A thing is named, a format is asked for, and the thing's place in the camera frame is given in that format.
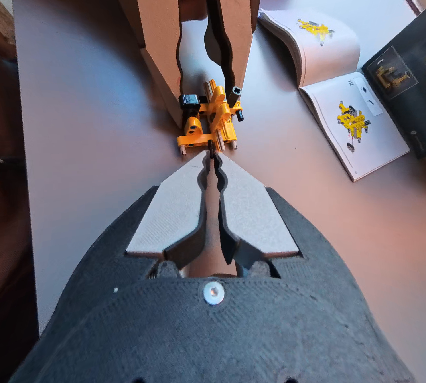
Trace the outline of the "lego instruction booklet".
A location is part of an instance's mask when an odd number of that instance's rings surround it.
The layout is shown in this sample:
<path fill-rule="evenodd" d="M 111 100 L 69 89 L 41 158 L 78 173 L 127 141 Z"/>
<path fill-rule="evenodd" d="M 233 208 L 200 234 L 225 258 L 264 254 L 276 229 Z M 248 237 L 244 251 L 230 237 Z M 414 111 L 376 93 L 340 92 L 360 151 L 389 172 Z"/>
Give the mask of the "lego instruction booklet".
<path fill-rule="evenodd" d="M 352 181 L 410 152 L 357 71 L 360 45 L 351 28 L 311 9 L 260 9 L 258 21 L 288 48 L 299 91 Z"/>

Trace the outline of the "yellow lego assembly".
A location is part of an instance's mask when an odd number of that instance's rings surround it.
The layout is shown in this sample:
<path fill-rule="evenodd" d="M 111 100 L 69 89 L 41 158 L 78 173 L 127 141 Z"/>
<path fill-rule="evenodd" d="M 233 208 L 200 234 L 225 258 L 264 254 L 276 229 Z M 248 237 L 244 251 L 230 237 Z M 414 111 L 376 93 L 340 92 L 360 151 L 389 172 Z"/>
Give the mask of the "yellow lego assembly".
<path fill-rule="evenodd" d="M 182 94 L 179 105 L 182 110 L 184 135 L 177 138 L 181 155 L 187 154 L 187 148 L 207 147 L 208 140 L 216 144 L 216 150 L 224 152 L 226 145 L 237 150 L 237 135 L 232 122 L 236 116 L 243 121 L 240 96 L 242 90 L 233 87 L 227 97 L 225 88 L 217 85 L 214 79 L 204 82 L 205 95 Z"/>

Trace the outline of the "black lego box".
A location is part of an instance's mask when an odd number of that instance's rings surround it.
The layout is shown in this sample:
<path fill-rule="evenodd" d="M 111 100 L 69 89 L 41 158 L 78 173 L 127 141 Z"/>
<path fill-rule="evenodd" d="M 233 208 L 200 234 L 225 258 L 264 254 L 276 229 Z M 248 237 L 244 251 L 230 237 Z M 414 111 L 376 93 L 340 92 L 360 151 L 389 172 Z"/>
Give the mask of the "black lego box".
<path fill-rule="evenodd" d="M 417 159 L 425 159 L 426 11 L 370 58 L 362 72 Z"/>

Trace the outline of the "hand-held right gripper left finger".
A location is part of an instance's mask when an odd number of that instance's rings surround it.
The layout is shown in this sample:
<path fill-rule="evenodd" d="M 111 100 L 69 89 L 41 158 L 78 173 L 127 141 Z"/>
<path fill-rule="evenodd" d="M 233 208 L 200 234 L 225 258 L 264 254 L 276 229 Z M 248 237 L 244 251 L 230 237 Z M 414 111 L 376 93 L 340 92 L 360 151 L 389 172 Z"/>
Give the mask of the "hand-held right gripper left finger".
<path fill-rule="evenodd" d="M 172 261 L 183 269 L 205 247 L 205 191 L 210 153 L 203 151 L 158 187 L 126 253 Z"/>

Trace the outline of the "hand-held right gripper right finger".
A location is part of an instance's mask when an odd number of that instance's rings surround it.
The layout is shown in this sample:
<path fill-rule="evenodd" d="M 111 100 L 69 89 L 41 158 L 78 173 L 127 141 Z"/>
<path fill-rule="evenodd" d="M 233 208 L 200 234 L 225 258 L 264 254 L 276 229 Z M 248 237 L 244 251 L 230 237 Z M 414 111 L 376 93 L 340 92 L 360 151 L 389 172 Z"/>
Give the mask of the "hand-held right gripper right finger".
<path fill-rule="evenodd" d="M 299 248 L 264 184 L 223 153 L 215 153 L 214 165 L 226 263 L 252 265 L 298 255 Z"/>

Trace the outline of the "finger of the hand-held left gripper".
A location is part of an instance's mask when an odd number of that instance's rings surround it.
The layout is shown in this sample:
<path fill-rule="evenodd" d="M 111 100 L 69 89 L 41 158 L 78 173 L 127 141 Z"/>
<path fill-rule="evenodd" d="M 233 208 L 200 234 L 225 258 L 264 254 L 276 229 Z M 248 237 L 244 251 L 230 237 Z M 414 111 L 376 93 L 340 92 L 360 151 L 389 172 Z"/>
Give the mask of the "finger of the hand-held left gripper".
<path fill-rule="evenodd" d="M 240 99 L 260 0 L 207 0 L 205 48 L 221 66 L 229 107 Z"/>
<path fill-rule="evenodd" d="M 182 71 L 178 57 L 182 32 L 178 1 L 119 0 L 165 106 L 182 128 Z"/>

